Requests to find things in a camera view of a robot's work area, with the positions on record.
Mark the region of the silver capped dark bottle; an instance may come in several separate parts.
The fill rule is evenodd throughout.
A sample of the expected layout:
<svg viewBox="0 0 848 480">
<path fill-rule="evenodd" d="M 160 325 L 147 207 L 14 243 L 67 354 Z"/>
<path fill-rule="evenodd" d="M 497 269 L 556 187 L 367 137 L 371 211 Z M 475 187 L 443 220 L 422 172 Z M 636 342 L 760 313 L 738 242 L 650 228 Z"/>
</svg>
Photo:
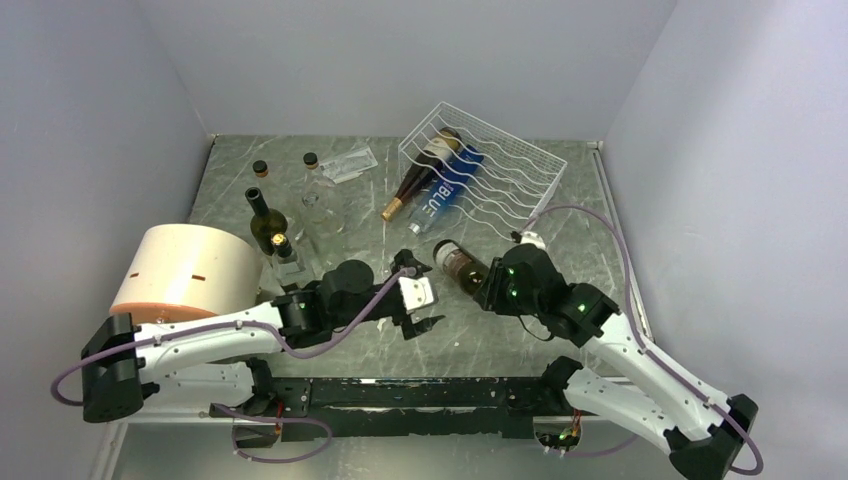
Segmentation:
<svg viewBox="0 0 848 480">
<path fill-rule="evenodd" d="M 451 239 L 438 242 L 433 260 L 468 296 L 473 296 L 489 275 L 489 267 Z"/>
</svg>

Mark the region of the blue label water bottle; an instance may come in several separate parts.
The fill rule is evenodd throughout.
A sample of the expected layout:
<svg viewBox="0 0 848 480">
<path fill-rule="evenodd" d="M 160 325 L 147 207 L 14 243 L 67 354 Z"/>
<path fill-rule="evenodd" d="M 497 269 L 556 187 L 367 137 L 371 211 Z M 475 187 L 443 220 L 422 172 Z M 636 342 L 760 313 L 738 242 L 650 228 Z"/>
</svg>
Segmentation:
<svg viewBox="0 0 848 480">
<path fill-rule="evenodd" d="M 444 173 L 416 205 L 409 217 L 408 229 L 415 235 L 430 231 L 475 176 L 483 159 L 484 156 L 473 146 L 467 146 L 455 155 Z"/>
</svg>

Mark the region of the gold capped wine bottle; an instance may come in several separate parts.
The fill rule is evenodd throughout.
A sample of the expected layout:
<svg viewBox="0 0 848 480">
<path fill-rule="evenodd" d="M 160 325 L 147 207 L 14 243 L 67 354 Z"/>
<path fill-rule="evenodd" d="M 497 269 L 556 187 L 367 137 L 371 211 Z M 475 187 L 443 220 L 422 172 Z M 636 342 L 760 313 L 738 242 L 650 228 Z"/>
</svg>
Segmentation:
<svg viewBox="0 0 848 480">
<path fill-rule="evenodd" d="M 420 190 L 426 187 L 440 172 L 444 160 L 439 157 L 419 154 L 406 171 L 396 193 L 381 213 L 384 221 L 390 221 Z"/>
</svg>

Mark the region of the brown label bottle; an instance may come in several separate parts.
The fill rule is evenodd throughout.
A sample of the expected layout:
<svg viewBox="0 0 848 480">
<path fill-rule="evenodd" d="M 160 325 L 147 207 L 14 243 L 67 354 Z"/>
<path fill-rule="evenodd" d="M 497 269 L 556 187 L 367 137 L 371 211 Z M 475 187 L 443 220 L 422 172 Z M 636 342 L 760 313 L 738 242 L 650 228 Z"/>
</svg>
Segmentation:
<svg viewBox="0 0 848 480">
<path fill-rule="evenodd" d="M 271 245 L 273 247 L 272 272 L 283 291 L 296 290 L 313 280 L 311 268 L 284 233 L 273 234 Z"/>
</svg>

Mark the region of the clear bottle white label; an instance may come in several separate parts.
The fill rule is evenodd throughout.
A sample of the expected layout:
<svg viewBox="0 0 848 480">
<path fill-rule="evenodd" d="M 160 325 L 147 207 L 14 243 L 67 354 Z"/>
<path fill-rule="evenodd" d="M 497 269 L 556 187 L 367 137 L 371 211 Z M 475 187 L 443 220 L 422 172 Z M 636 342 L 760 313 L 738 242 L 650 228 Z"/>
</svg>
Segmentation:
<svg viewBox="0 0 848 480">
<path fill-rule="evenodd" d="M 286 196 L 284 188 L 277 176 L 277 171 L 272 170 L 268 165 L 269 172 L 266 177 L 258 178 L 255 175 L 256 187 L 259 188 L 267 205 L 281 212 L 287 220 L 291 220 L 292 213 L 290 210 L 289 200 Z"/>
</svg>

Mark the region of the dark green wine bottle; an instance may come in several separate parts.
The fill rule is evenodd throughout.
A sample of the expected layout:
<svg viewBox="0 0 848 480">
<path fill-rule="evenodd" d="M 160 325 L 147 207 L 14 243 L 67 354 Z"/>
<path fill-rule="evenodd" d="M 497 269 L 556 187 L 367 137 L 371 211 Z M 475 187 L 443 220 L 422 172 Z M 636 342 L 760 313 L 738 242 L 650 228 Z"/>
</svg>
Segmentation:
<svg viewBox="0 0 848 480">
<path fill-rule="evenodd" d="M 282 212 L 267 204 L 262 191 L 257 187 L 248 188 L 245 191 L 245 198 L 253 210 L 250 220 L 251 234 L 260 250 L 266 256 L 272 256 L 275 249 L 272 239 L 276 234 L 287 232 L 288 219 Z"/>
</svg>

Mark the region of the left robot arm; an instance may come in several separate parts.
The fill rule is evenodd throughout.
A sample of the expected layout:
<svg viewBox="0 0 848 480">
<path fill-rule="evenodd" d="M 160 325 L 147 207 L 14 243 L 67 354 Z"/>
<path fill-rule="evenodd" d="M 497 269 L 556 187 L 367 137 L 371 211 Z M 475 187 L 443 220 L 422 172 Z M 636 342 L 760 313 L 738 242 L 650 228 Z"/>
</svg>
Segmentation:
<svg viewBox="0 0 848 480">
<path fill-rule="evenodd" d="M 285 352 L 307 359 L 330 349 L 336 329 L 389 318 L 404 338 L 424 332 L 413 312 L 437 303 L 430 268 L 400 250 L 381 284 L 360 260 L 346 260 L 305 287 L 248 310 L 176 324 L 136 325 L 108 317 L 81 352 L 82 416 L 88 423 L 129 417 L 164 392 L 165 377 L 232 357 Z"/>
</svg>

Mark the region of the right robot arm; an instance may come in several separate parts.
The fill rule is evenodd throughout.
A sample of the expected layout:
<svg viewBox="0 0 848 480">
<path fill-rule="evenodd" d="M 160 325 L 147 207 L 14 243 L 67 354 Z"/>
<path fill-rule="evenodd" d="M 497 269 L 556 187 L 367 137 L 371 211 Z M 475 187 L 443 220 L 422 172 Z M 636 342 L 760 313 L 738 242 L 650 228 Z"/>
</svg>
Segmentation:
<svg viewBox="0 0 848 480">
<path fill-rule="evenodd" d="M 542 406 L 593 413 L 649 441 L 687 479 L 722 479 L 758 413 L 744 394 L 728 396 L 698 379 L 634 330 L 618 305 L 588 283 L 567 283 L 547 252 L 521 244 L 494 258 L 474 295 L 485 311 L 534 316 L 627 378 L 623 387 L 568 357 L 548 365 Z"/>
</svg>

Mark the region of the cream cylinder roll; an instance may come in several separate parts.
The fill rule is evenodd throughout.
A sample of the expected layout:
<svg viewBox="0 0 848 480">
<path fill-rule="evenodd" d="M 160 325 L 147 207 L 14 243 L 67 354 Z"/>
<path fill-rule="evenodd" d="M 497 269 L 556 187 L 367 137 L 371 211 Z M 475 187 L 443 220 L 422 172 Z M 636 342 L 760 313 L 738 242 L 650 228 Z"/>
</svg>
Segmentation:
<svg viewBox="0 0 848 480">
<path fill-rule="evenodd" d="M 255 250 L 223 230 L 162 224 L 143 235 L 109 309 L 135 325 L 179 323 L 255 304 L 262 264 Z"/>
</svg>

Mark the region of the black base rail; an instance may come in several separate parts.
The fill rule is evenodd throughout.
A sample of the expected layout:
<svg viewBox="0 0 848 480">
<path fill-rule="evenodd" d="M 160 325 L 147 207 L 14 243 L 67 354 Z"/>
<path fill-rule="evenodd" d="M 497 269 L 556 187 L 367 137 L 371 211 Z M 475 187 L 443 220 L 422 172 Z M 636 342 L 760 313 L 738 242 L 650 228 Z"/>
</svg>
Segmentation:
<svg viewBox="0 0 848 480">
<path fill-rule="evenodd" d="M 253 445 L 335 437 L 495 434 L 531 439 L 572 421 L 574 409 L 539 377 L 306 378 L 254 373 L 208 385 L 177 375 L 127 422 L 228 423 Z"/>
</svg>

